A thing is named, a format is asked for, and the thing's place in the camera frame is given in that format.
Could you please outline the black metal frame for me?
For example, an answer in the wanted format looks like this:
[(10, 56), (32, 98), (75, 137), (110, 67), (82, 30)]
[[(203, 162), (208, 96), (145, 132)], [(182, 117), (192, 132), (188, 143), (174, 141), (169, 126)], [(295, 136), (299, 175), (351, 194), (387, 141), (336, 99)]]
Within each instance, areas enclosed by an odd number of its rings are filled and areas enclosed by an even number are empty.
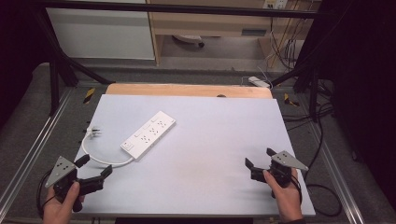
[(50, 66), (59, 65), (61, 68), (60, 76), (69, 86), (78, 84), (77, 77), (72, 71), (76, 68), (86, 76), (93, 78), (101, 84), (112, 84), (82, 64), (69, 58), (57, 40), (55, 32), (50, 26), (50, 22), (44, 19), (46, 8), (62, 9), (87, 9), (87, 10), (107, 10), (107, 11), (132, 11), (132, 12), (153, 12), (153, 13), (172, 13), (172, 14), (198, 14), (198, 15), (224, 15), (242, 17), (261, 17), (261, 18), (290, 18), (290, 19), (312, 19), (330, 20), (337, 15), (328, 10), (301, 11), (286, 9), (254, 9), (246, 7), (212, 7), (212, 6), (189, 6), (189, 5), (169, 5), (169, 4), (140, 4), (140, 3), (118, 3), (118, 2), (93, 2), (93, 1), (73, 1), (73, 0), (33, 0), (30, 9), (36, 9), (35, 21), (41, 32), (47, 39), (47, 49), (50, 56)]

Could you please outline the white cabinet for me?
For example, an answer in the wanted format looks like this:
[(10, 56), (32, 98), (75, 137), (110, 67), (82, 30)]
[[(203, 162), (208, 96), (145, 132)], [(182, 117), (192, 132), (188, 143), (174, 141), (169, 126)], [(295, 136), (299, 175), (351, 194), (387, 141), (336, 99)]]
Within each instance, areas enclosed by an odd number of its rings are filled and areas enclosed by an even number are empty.
[(72, 58), (155, 58), (147, 12), (48, 8), (62, 50)]

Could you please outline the person's left hand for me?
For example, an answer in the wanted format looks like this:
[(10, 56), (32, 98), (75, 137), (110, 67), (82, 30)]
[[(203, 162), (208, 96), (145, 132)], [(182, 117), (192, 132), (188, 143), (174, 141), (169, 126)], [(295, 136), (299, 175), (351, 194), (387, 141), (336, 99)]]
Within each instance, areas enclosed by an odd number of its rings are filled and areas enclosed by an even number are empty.
[(69, 224), (73, 205), (76, 200), (84, 202), (85, 197), (79, 194), (80, 184), (75, 182), (66, 194), (62, 203), (55, 198), (53, 187), (48, 189), (46, 200), (48, 201), (44, 207), (43, 224)]

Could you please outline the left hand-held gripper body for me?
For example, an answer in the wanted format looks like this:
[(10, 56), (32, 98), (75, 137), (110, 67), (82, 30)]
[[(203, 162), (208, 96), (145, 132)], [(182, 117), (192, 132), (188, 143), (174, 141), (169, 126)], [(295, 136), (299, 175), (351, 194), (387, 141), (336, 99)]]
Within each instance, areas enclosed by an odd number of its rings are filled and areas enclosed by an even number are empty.
[[(81, 196), (96, 192), (104, 187), (104, 179), (100, 175), (87, 179), (78, 178), (78, 168), (74, 161), (69, 161), (60, 156), (50, 171), (46, 187), (53, 187), (55, 198), (62, 203), (70, 187), (75, 182), (80, 184), (79, 194)], [(73, 211), (79, 212), (81, 210), (82, 203), (76, 200), (73, 205)]]

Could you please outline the white wall socket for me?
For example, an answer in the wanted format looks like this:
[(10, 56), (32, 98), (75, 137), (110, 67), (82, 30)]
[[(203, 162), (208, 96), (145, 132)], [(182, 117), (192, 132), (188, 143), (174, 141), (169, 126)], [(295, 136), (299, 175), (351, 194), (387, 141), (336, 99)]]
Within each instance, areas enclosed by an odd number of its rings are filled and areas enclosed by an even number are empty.
[(288, 0), (264, 0), (263, 7), (269, 9), (283, 9), (286, 7)]

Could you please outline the wooden desk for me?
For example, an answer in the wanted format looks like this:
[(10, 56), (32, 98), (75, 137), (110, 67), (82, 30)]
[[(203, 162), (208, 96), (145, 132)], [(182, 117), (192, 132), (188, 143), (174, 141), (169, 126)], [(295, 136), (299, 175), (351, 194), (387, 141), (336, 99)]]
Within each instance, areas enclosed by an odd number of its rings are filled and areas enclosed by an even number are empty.
[[(246, 7), (264, 8), (264, 0), (146, 0), (148, 4), (169, 4), (212, 7)], [(321, 0), (288, 0), (287, 10), (316, 11)], [(148, 14), (155, 61), (162, 57), (163, 39), (167, 35), (198, 35), (253, 37), (256, 38), (263, 55), (270, 58), (270, 64), (278, 63), (276, 54), (281, 51), (286, 41), (292, 38), (292, 31), (297, 30), (297, 38), (304, 40), (312, 24), (311, 20), (289, 18), (260, 18), (224, 15), (198, 14)]]

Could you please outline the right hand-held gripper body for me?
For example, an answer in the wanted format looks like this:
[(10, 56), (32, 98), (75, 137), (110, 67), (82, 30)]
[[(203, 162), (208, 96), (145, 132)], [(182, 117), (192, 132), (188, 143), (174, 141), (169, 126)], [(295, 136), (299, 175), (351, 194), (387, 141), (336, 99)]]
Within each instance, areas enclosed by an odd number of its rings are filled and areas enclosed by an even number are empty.
[(273, 176), (277, 184), (282, 188), (285, 188), (290, 183), (292, 183), (297, 188), (299, 192), (299, 197), (302, 198), (300, 183), (292, 175), (292, 169), (295, 168), (303, 171), (308, 171), (309, 168), (302, 162), (298, 161), (291, 154), (289, 154), (289, 152), (286, 150), (276, 153), (270, 158), (271, 164), (269, 165), (267, 172)]

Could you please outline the wooden table board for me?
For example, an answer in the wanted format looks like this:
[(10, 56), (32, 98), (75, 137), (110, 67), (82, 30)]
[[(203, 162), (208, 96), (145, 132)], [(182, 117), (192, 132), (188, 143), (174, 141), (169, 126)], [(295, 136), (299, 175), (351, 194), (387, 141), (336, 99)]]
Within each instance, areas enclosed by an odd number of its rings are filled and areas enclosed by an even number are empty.
[(106, 94), (198, 97), (223, 95), (227, 98), (273, 98), (269, 89), (261, 87), (187, 84), (113, 83), (107, 87)]

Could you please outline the white power strip on floor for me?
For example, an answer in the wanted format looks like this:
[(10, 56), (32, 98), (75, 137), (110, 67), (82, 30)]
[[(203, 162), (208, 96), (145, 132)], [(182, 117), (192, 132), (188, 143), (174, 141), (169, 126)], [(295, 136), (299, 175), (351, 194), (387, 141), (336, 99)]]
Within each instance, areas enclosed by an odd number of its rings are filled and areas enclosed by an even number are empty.
[(269, 88), (270, 85), (266, 83), (265, 81), (257, 78), (257, 77), (249, 77), (247, 79), (251, 84), (257, 86), (257, 87), (263, 87), (263, 88)]

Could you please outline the person's right hand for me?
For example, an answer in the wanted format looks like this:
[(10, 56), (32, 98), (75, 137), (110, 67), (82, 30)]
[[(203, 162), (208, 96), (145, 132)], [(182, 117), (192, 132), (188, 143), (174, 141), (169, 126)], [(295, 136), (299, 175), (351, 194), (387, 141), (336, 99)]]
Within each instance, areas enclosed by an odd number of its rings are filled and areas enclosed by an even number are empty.
[(293, 184), (282, 188), (268, 171), (263, 171), (262, 173), (266, 183), (275, 194), (281, 223), (295, 224), (297, 221), (302, 221), (304, 217), (302, 215), (299, 190)]

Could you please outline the chair base with castor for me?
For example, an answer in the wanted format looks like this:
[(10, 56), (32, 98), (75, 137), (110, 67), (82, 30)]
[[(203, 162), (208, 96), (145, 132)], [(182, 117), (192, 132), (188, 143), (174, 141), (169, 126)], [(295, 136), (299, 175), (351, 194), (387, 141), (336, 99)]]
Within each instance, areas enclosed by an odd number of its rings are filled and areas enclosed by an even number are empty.
[(174, 35), (174, 38), (189, 44), (196, 44), (199, 48), (203, 48), (205, 43), (198, 35)]

